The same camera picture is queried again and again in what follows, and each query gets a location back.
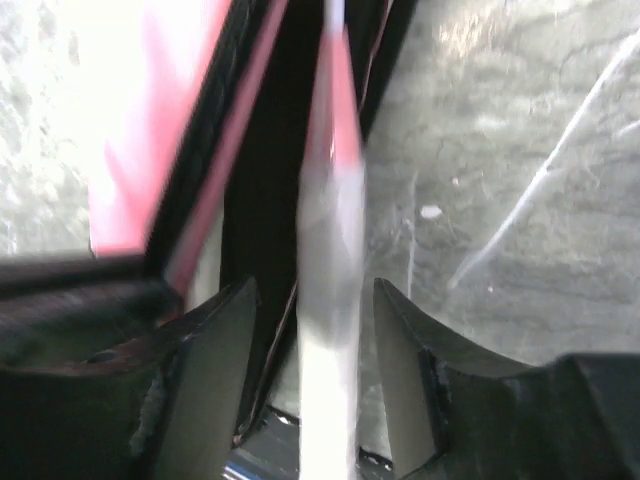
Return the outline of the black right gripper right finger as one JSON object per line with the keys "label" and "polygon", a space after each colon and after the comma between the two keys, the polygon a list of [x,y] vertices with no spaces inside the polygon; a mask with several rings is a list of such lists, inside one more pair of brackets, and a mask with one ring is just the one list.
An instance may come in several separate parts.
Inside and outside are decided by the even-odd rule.
{"label": "black right gripper right finger", "polygon": [[542,366],[488,350],[374,282],[377,358],[399,479],[635,479],[639,358]]}

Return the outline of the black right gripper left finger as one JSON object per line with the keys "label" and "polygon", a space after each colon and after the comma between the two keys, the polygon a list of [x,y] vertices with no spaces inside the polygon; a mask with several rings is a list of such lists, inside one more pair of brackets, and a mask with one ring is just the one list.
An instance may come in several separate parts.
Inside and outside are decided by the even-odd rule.
{"label": "black right gripper left finger", "polygon": [[5,479],[212,479],[229,453],[253,280],[183,312],[160,281],[1,304]]}

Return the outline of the pink racket bag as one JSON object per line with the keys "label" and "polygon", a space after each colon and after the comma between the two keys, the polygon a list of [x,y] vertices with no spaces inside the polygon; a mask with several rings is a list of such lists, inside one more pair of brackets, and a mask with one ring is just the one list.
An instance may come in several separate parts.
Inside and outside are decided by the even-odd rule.
{"label": "pink racket bag", "polygon": [[[345,1],[361,153],[411,1]],[[189,312],[253,280],[256,313],[231,447],[259,428],[292,348],[297,213],[321,1],[153,1],[136,23],[142,79],[101,147],[87,258],[1,264],[22,294],[160,281]]]}

